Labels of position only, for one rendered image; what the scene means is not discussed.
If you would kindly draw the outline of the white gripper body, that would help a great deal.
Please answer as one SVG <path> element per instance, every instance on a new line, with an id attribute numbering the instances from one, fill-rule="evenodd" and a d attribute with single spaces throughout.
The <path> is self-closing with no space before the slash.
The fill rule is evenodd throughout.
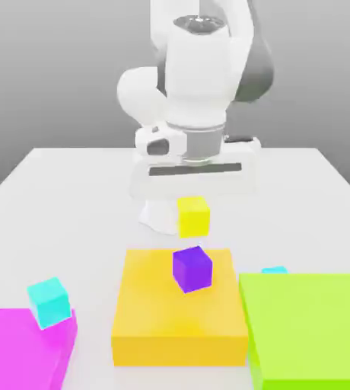
<path id="1" fill-rule="evenodd" d="M 130 193 L 134 198 L 213 197 L 256 188 L 261 143 L 256 138 L 226 139 L 207 161 L 134 153 Z"/>

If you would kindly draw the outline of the small yellow cube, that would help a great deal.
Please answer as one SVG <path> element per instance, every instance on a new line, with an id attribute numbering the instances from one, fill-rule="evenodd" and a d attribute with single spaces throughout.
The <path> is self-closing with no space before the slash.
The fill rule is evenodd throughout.
<path id="1" fill-rule="evenodd" d="M 204 237 L 209 234 L 210 208 L 204 197 L 181 197 L 177 200 L 179 236 Z"/>

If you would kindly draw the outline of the small purple cube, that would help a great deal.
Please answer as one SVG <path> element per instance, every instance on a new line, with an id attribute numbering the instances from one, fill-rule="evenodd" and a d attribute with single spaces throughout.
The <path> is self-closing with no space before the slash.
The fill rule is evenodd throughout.
<path id="1" fill-rule="evenodd" d="M 200 246 L 172 253 L 173 278 L 184 293 L 210 287 L 212 269 L 212 259 Z"/>

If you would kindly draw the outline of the large orange box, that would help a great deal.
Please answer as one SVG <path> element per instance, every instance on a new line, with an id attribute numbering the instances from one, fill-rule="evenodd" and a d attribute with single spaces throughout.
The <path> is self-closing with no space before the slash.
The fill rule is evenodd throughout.
<path id="1" fill-rule="evenodd" d="M 115 366 L 245 366 L 248 330 L 232 256 L 209 249 L 212 286 L 184 293 L 170 249 L 129 249 L 113 320 Z"/>

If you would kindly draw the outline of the large green box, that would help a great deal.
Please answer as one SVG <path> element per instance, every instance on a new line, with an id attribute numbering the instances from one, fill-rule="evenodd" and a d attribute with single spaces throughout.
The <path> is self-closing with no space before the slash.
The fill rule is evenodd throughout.
<path id="1" fill-rule="evenodd" d="M 350 390 L 350 273 L 242 273 L 253 390 Z"/>

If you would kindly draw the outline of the large magenta box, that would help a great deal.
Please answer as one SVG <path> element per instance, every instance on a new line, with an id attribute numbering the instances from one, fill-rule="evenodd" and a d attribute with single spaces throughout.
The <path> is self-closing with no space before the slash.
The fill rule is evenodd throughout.
<path id="1" fill-rule="evenodd" d="M 0 390 L 62 390 L 76 316 L 40 329 L 28 308 L 0 308 Z"/>

